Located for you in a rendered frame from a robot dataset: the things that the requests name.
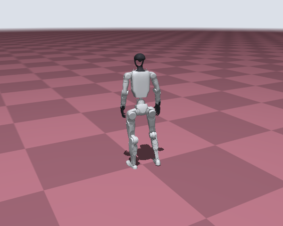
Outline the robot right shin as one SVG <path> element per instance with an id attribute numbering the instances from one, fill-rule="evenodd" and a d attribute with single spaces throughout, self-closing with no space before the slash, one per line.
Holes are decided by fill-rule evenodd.
<path id="1" fill-rule="evenodd" d="M 155 154 L 155 159 L 157 160 L 157 158 L 158 158 L 158 139 L 157 139 L 156 131 L 154 131 L 154 132 L 155 132 L 156 138 L 151 139 L 151 144 L 152 144 L 152 148 L 153 148 L 153 151 L 154 151 L 154 154 Z M 159 160 L 159 158 L 158 158 L 158 160 Z"/>

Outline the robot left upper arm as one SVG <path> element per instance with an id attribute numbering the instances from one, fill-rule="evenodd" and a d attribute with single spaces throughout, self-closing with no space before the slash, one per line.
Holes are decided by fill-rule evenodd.
<path id="1" fill-rule="evenodd" d="M 128 85 L 129 85 L 129 79 L 132 77 L 132 72 L 125 73 L 123 76 L 123 91 L 122 95 L 127 96 L 128 95 Z"/>

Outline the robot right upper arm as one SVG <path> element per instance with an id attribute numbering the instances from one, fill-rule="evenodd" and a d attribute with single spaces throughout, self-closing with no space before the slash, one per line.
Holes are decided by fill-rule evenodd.
<path id="1" fill-rule="evenodd" d="M 157 75 L 154 72 L 150 72 L 150 78 L 151 78 L 152 84 L 154 85 L 153 92 L 158 93 L 160 91 L 160 87 L 158 84 Z"/>

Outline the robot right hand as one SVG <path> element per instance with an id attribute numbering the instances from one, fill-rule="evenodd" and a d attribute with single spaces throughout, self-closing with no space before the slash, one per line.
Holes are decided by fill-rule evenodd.
<path id="1" fill-rule="evenodd" d="M 158 116 L 160 114 L 160 101 L 158 104 L 155 103 L 155 111 L 156 111 L 156 115 Z"/>

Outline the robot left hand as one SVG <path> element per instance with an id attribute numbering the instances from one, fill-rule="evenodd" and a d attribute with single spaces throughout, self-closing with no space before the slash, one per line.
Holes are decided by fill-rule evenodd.
<path id="1" fill-rule="evenodd" d="M 122 117 L 126 118 L 125 115 L 124 115 L 124 114 L 125 114 L 125 113 L 124 113 L 125 106 L 122 106 L 122 108 L 120 107 L 120 109 L 121 109 Z"/>

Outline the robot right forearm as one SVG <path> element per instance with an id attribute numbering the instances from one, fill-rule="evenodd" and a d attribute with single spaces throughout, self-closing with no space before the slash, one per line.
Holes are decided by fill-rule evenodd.
<path id="1" fill-rule="evenodd" d="M 160 95 L 161 95 L 161 91 L 159 91 L 158 93 L 155 93 L 155 103 L 158 104 L 160 101 Z M 161 101 L 160 101 L 161 102 Z"/>

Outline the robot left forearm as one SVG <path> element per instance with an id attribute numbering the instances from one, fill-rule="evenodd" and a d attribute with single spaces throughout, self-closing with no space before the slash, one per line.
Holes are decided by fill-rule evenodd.
<path id="1" fill-rule="evenodd" d="M 123 90 L 122 90 L 123 91 Z M 125 106 L 125 104 L 126 104 L 126 99 L 127 99 L 127 96 L 124 96 L 124 95 L 122 95 L 122 92 L 121 92 L 121 108 L 122 108 L 122 106 Z"/>

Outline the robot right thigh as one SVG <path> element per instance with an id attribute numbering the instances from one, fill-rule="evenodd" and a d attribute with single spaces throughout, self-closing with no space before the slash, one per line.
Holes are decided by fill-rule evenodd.
<path id="1" fill-rule="evenodd" d="M 156 111 L 152 106 L 148 107 L 148 114 L 147 114 L 147 120 L 148 120 L 148 125 L 149 125 L 149 137 L 151 139 L 155 139 L 155 115 L 156 115 Z"/>

